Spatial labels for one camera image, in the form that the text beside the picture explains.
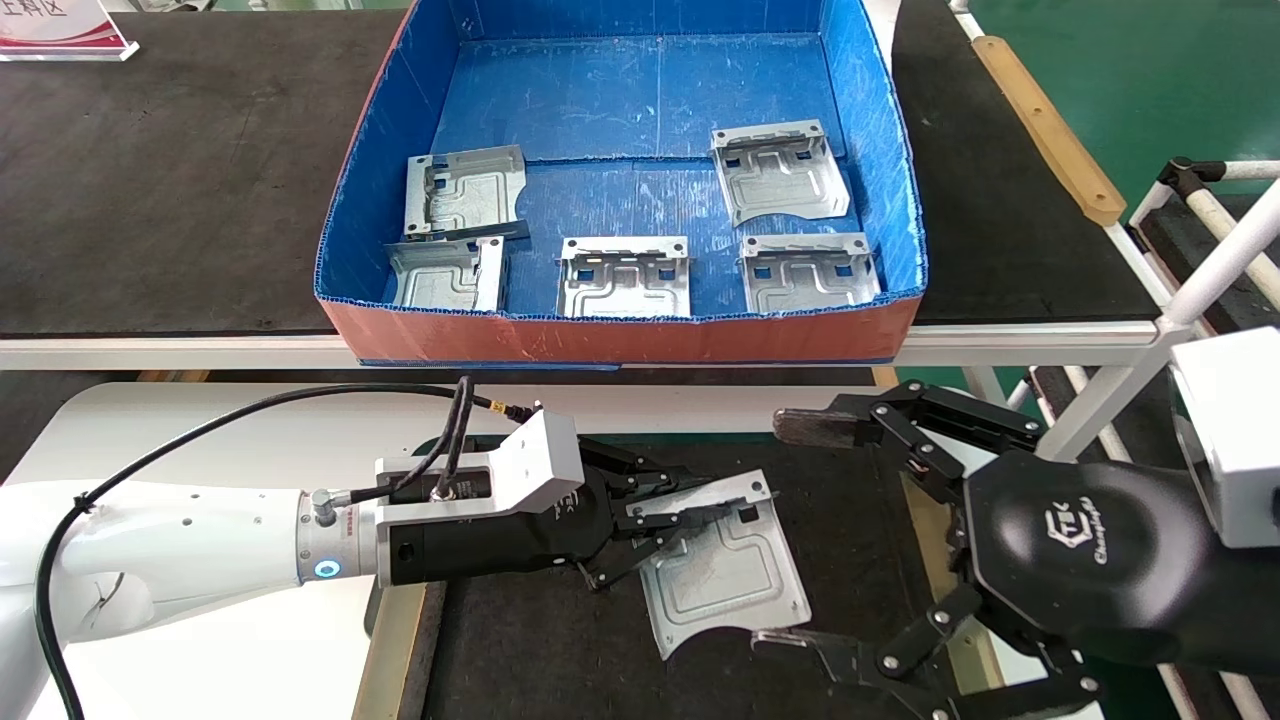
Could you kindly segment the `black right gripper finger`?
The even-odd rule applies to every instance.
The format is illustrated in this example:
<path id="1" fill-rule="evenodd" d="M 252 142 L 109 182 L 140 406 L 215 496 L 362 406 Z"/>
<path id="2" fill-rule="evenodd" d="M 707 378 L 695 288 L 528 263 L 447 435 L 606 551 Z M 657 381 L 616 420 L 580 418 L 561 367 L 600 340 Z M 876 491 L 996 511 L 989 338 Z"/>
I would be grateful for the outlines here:
<path id="1" fill-rule="evenodd" d="M 960 503 L 965 466 L 932 438 L 934 433 L 1000 455 L 1036 451 L 1043 425 L 955 389 L 906 380 L 874 396 L 838 395 L 822 410 L 781 409 L 773 415 L 773 433 L 787 445 L 892 451 L 933 501 Z"/>

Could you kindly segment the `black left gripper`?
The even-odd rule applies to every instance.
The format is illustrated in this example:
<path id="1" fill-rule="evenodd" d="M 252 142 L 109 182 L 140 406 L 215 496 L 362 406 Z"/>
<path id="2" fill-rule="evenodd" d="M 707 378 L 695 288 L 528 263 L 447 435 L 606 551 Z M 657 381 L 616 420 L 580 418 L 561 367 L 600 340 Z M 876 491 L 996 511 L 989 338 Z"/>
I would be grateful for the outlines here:
<path id="1" fill-rule="evenodd" d="M 675 495 L 716 478 L 590 438 L 579 439 L 579 451 L 589 470 L 584 484 L 541 512 L 389 525 L 378 542 L 378 584 L 453 582 L 579 564 L 588 588 L 603 591 L 735 510 L 736 502 L 726 501 L 616 518 L 617 500 Z"/>

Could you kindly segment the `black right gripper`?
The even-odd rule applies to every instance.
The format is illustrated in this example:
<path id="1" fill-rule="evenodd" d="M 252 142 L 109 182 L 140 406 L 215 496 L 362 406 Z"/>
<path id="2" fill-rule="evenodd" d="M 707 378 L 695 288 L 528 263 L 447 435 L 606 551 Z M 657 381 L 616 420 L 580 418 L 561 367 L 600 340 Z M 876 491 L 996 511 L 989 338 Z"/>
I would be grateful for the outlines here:
<path id="1" fill-rule="evenodd" d="M 957 585 L 882 647 L 764 629 L 751 648 L 812 651 L 833 685 L 882 691 L 914 719 L 1082 711 L 1103 685 L 1071 650 L 1116 664 L 1277 674 L 1277 551 L 1226 547 L 1187 473 L 1012 451 L 974 471 L 963 497 L 966 571 L 980 591 Z M 973 694 L 919 679 L 978 618 L 1016 651 L 1034 652 L 1046 676 Z"/>

